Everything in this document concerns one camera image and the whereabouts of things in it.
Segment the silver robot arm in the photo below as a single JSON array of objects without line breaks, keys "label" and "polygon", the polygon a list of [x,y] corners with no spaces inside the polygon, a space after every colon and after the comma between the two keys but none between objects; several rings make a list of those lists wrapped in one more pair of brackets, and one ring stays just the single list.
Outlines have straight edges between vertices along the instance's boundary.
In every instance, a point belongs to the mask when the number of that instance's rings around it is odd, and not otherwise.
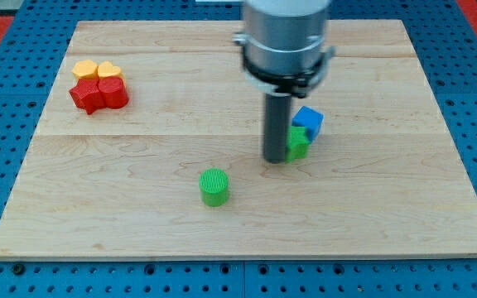
[{"label": "silver robot arm", "polygon": [[330,0],[245,0],[241,47],[246,80],[272,96],[305,98],[325,77],[331,47],[325,43]]}]

